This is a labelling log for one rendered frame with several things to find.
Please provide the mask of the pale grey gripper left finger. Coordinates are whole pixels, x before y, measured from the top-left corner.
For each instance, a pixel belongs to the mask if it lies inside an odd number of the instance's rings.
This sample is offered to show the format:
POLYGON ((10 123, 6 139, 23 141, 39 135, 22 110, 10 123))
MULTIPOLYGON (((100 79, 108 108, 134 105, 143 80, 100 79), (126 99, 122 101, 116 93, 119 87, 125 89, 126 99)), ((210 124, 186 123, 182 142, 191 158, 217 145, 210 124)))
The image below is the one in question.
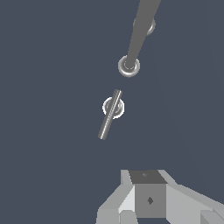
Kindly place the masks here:
POLYGON ((121 170, 121 184, 99 207, 95 224, 137 224, 135 186, 128 170, 121 170))

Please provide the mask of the grey faucet spout with base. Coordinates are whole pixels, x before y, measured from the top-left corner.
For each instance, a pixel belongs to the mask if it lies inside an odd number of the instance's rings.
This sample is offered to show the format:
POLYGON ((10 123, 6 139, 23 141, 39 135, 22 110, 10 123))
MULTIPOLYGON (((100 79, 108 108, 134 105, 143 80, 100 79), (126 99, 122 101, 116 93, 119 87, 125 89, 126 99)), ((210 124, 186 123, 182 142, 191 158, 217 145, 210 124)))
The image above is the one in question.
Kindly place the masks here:
POLYGON ((118 62, 118 70, 124 77, 133 77, 140 70, 140 62, 137 56, 146 36, 151 35, 155 29, 154 17, 160 2, 161 0, 140 0, 133 24, 128 54, 123 56, 118 62))

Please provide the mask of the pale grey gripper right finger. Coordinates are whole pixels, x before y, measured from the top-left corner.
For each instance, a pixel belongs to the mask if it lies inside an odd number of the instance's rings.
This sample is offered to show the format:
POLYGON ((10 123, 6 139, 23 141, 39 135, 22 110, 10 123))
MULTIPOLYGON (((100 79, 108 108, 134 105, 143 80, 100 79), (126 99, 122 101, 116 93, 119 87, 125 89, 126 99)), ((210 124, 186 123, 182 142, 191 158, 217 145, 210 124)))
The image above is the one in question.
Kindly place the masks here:
POLYGON ((158 171, 166 184, 166 219, 171 224, 224 224, 224 205, 178 185, 165 171, 158 171))

